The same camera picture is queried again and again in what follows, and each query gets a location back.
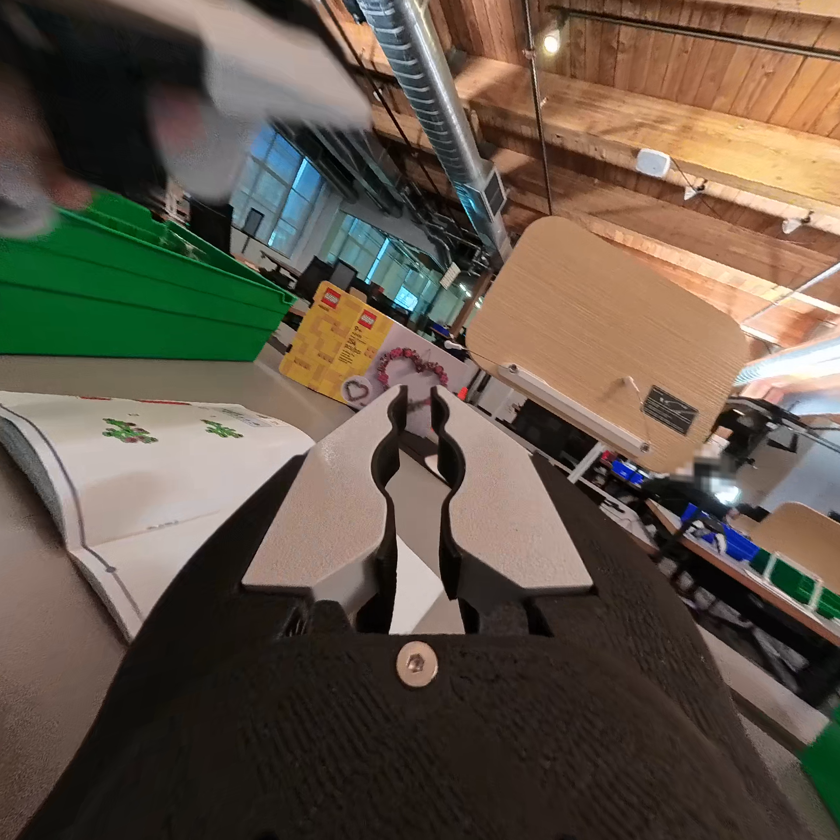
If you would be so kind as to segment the silver duct with vent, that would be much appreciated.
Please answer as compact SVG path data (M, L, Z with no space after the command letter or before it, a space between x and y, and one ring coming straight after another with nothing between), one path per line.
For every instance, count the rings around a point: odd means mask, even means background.
M496 166L484 159L470 128L427 2L360 1L395 79L498 270L512 252L501 211L507 200Z

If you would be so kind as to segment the green plastic bin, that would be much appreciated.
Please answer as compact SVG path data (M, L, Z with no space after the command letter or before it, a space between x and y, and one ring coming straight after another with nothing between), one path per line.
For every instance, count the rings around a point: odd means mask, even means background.
M133 291L134 301L2 284L2 354L254 361L294 295L257 286L249 302L199 290Z
M2 238L2 282L30 290L218 314L282 314L295 296L178 224L111 192L82 211L58 208L45 234Z

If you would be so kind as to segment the row of green bins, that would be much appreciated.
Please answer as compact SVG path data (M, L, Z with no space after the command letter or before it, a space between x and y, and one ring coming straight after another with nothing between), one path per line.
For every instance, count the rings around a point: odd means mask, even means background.
M815 572L781 553L759 550L749 562L751 571L807 612L839 622L839 594Z

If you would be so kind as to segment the blue storage bin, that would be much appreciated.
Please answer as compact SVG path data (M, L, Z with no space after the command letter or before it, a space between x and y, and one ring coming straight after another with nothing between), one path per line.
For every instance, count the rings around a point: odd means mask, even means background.
M759 545L727 524L722 526L721 532L705 532L700 536L700 540L738 562L750 563L762 551Z

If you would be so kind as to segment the white instruction booklet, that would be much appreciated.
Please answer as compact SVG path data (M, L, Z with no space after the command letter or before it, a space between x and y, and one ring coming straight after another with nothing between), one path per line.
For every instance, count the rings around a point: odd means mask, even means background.
M128 641L215 531L314 440L238 404L2 392L2 447Z

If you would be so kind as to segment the wooden chair back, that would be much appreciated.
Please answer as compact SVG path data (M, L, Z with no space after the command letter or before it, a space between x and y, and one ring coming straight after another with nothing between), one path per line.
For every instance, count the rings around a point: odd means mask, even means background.
M749 356L725 312L558 216L520 236L466 347L486 373L659 474L699 454Z

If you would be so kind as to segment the person's left hand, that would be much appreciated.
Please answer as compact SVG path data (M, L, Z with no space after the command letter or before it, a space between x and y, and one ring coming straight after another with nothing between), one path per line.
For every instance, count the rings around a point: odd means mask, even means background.
M35 96L14 78L2 78L1 148L2 158L22 165L53 204L69 210L90 204L90 186L66 172Z

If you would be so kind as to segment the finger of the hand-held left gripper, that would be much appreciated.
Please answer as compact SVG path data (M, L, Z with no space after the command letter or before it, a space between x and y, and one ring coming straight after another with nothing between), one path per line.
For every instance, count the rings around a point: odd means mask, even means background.
M164 170L200 201L230 199L265 120L266 106L256 101L196 88L148 90L150 135Z
M203 26L204 83L237 119L367 130L371 105L320 38L283 26Z

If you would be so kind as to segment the plain silver ceiling duct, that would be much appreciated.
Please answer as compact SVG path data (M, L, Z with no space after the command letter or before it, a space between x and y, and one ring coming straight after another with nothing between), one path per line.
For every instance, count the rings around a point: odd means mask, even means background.
M839 374L839 338L833 336L772 353L746 364L734 380L735 387L775 379L810 381Z

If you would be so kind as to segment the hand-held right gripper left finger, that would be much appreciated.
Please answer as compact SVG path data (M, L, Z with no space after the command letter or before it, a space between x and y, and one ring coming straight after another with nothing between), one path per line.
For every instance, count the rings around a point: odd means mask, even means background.
M247 591L336 602L358 630L390 632L398 559L387 484L406 411L407 387L394 386L309 450L241 581Z

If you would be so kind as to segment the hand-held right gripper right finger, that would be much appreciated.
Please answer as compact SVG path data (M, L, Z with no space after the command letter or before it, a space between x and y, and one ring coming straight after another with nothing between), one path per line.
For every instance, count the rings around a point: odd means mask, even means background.
M436 386L430 393L442 506L439 573L467 635L541 632L543 600L595 593L530 453Z

